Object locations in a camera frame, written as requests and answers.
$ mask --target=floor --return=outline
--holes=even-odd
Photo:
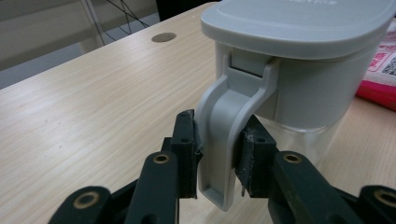
[[[160,21],[160,17],[158,13],[155,13],[140,20],[148,25],[153,25]],[[131,29],[132,33],[135,33],[144,29],[144,26],[137,21],[133,21],[129,23],[129,26],[128,24],[124,24],[121,27],[107,31],[103,34],[103,39],[106,44],[112,43],[127,36],[126,33],[129,33],[129,29]],[[32,61],[21,63],[17,66],[0,71],[0,90],[25,80],[26,78],[42,73],[59,64],[66,63],[80,55],[81,52],[78,44],[74,44],[35,58]]]

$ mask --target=wood grain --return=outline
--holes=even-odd
[[[46,223],[72,192],[115,191],[171,136],[215,80],[214,42],[201,33],[211,4],[161,22],[0,91],[0,222]],[[169,42],[154,43],[161,33]],[[396,116],[355,99],[319,170],[357,194],[396,188]],[[182,200],[180,223],[271,223],[265,200],[240,196],[228,213],[201,194]]]

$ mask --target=red object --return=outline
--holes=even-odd
[[[356,94],[396,111],[396,87],[363,80]]]

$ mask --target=table surface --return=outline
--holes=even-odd
[[[0,90],[0,222],[46,223],[72,192],[111,192],[138,178],[171,136],[176,114],[195,108],[215,80],[205,4]],[[169,42],[151,38],[175,33]],[[396,188],[396,114],[355,98],[318,169],[337,188]],[[265,200],[224,213],[199,194],[181,200],[180,223],[268,223]]]

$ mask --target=gray lid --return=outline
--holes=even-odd
[[[330,59],[376,45],[395,0],[223,0],[202,14],[203,33],[269,55]]]

